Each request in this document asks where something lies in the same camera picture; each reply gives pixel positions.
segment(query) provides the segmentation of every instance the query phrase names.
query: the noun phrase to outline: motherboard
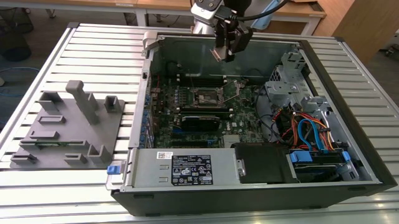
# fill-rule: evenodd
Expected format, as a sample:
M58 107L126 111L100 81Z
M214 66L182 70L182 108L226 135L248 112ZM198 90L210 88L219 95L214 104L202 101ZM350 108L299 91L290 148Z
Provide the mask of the motherboard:
M156 77L152 82L155 148L226 148L264 142L255 115L256 85L242 77Z

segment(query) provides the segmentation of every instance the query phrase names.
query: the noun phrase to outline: open computer tower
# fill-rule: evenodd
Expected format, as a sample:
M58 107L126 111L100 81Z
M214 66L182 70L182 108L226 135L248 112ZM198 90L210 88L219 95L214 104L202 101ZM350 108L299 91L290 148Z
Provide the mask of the open computer tower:
M124 182L136 216L318 209L397 185L307 40L146 34Z

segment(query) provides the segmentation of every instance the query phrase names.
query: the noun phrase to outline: black wastebasket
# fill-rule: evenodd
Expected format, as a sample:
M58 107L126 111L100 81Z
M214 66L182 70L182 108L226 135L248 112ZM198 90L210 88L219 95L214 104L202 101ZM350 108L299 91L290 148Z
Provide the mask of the black wastebasket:
M24 8L0 7L0 17L18 33L26 34L34 30L34 24Z
M0 20L0 55L12 62L31 56L31 48L23 34L19 34L4 20Z

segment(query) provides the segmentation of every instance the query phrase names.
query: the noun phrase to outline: gray plastic post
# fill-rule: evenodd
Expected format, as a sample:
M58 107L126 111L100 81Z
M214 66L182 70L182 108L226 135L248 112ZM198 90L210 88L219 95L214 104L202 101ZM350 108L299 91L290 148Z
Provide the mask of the gray plastic post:
M104 106L108 113L122 112L118 96L107 96Z
M99 123L99 117L95 113L95 108L92 107L86 92L83 91L83 82L80 80L70 80L67 83L66 90L72 94L76 105L91 125Z
M104 145L102 145L100 152L98 152L94 145L90 146L87 157L91 159L91 161L96 164L107 163L111 160L111 154L107 151L107 148Z
M40 124L64 124L66 118L63 115L40 116L38 119Z
M63 102L63 99L58 92L43 92L38 103L40 103L43 109L47 111L51 115L60 115L60 111L58 110L56 104Z
M23 165L23 164L35 164L38 158L32 154L14 154L11 157L11 161L14 161L16 164Z
M94 110L98 110L99 104L92 93L88 94L87 100L90 102L90 105L94 107Z
M83 156L82 153L66 153L64 161L70 165L82 165L87 163L87 158Z
M58 139L60 134L56 131L32 131L31 139Z

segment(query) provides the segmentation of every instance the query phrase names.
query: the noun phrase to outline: wire bundle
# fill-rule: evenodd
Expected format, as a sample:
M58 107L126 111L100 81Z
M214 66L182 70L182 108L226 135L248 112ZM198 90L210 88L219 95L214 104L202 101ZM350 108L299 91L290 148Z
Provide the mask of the wire bundle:
M295 120L295 117L299 116L303 119L298 122ZM294 136L294 142L292 142L292 148L307 148L307 149L314 149L312 145L308 143L306 138L303 137L302 134L302 126L303 123L311 124L311 127L314 129L314 135L315 135L315 143L318 146L319 150L327 149L327 150L334 150L332 144L331 144L331 133L327 128L327 126L311 115L308 115L304 112L294 112L292 117L291 117L291 128L283 133L282 138L290 133L290 131L294 130L292 136Z

